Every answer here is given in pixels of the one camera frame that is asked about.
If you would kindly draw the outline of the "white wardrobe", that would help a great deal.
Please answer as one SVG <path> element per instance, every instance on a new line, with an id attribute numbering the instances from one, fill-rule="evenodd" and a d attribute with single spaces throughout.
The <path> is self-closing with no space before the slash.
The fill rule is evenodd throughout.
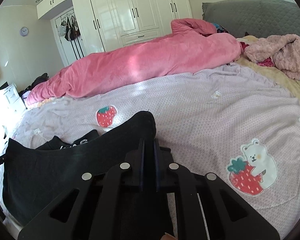
<path id="1" fill-rule="evenodd" d="M 74 14 L 81 33 L 74 41 L 58 36 L 61 20 Z M 191 18 L 189 0 L 42 0 L 38 18 L 51 20 L 64 64 L 91 53 L 112 51 L 171 33 L 170 23 Z"/>

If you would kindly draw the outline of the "pink quilt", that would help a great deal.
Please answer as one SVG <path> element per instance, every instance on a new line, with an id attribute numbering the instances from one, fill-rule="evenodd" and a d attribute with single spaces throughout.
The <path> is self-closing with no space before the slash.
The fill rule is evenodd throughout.
<path id="1" fill-rule="evenodd" d="M 26 102 L 32 105 L 49 98 L 95 96 L 155 77 L 213 69 L 241 55 L 241 44 L 235 37 L 218 33 L 204 20 L 172 20 L 171 31 L 148 42 L 91 53 L 34 87 Z"/>

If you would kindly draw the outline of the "lilac patterned bed sheet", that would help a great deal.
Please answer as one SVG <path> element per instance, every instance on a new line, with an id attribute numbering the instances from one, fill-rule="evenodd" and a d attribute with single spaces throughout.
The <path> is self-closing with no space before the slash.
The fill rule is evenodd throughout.
<path id="1" fill-rule="evenodd" d="M 272 79 L 241 64 L 196 74 L 157 77 L 103 95 L 62 97 L 28 111 L 16 141 L 34 148 L 59 136 L 72 141 L 92 129 L 96 112 L 112 105 L 120 125 L 138 111 L 154 115 L 157 137 L 191 171 L 227 178 L 226 162 L 257 138 L 277 165 L 277 180 L 245 199 L 286 237 L 300 218 L 300 100 Z"/>

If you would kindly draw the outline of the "fluffy pink garment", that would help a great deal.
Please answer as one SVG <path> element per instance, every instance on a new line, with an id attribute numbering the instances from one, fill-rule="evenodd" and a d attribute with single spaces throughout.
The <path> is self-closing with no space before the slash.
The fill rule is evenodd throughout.
<path id="1" fill-rule="evenodd" d="M 259 38 L 244 49 L 244 55 L 253 63 L 271 59 L 290 79 L 300 80 L 300 36 L 296 34 Z"/>

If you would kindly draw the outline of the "beige blanket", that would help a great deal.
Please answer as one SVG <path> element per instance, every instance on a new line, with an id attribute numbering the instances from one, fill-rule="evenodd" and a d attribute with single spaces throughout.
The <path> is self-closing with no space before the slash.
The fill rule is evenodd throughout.
<path id="1" fill-rule="evenodd" d="M 271 59 L 266 59 L 260 63 L 253 63 L 244 55 L 244 49 L 257 41 L 258 38 L 248 35 L 243 38 L 239 38 L 238 41 L 241 42 L 243 54 L 237 60 L 237 63 L 249 67 L 255 72 L 266 76 L 269 79 L 272 79 L 278 85 L 281 85 L 288 89 L 295 97 L 300 100 L 300 80 L 290 79 L 285 73 L 277 69 Z"/>

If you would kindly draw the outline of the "round wall clock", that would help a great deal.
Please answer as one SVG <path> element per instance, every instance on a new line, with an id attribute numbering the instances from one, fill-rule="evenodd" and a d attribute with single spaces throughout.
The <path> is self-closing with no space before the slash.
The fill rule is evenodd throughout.
<path id="1" fill-rule="evenodd" d="M 22 28 L 20 29 L 20 35 L 21 35 L 22 37 L 27 36 L 28 33 L 29 33 L 29 30 L 28 30 L 27 27 L 22 27 Z"/>

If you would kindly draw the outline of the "hanging bags on door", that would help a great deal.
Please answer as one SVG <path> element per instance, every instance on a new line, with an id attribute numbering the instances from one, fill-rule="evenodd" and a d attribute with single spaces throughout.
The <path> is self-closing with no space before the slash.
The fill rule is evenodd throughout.
<path id="1" fill-rule="evenodd" d="M 67 41 L 74 41 L 81 35 L 74 14 L 68 15 L 61 20 L 61 24 L 58 26 L 57 31 L 58 36 L 64 37 Z"/>

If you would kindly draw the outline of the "white drawer cabinet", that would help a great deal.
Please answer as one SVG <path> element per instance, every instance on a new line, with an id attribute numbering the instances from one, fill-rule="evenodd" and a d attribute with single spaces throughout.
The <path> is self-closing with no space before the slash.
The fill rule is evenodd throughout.
<path id="1" fill-rule="evenodd" d="M 12 83 L 0 90 L 0 125 L 8 131 L 15 129 L 26 112 L 26 106 Z"/>

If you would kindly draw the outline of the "black long-sleeve shirt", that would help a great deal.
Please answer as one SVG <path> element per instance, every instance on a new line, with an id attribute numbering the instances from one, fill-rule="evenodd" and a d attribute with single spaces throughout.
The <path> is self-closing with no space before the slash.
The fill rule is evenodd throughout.
<path id="1" fill-rule="evenodd" d="M 155 135 L 154 116 L 140 111 L 103 135 L 92 130 L 73 144 L 53 137 L 31 149 L 10 139 L 4 161 L 4 205 L 25 226 L 82 174 L 106 173 L 136 150 L 140 139 L 152 142 Z"/>

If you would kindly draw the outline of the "dark clothes pile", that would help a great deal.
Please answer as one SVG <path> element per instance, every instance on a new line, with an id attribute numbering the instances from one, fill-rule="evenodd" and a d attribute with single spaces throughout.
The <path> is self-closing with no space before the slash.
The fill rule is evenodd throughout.
<path id="1" fill-rule="evenodd" d="M 43 83 L 49 79 L 49 76 L 47 73 L 42 74 L 41 76 L 37 77 L 31 85 L 26 87 L 24 90 L 19 92 L 19 96 L 22 97 L 23 94 L 25 94 L 28 91 L 31 91 L 34 87 L 36 87 L 38 84 Z"/>

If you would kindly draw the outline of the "grey quilted headboard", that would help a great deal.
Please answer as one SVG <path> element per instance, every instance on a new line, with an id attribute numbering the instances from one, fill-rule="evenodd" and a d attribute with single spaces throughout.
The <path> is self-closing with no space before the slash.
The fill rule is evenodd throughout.
<path id="1" fill-rule="evenodd" d="M 300 36 L 300 8 L 284 0 L 225 0 L 203 3 L 203 20 L 217 23 L 232 36 Z"/>

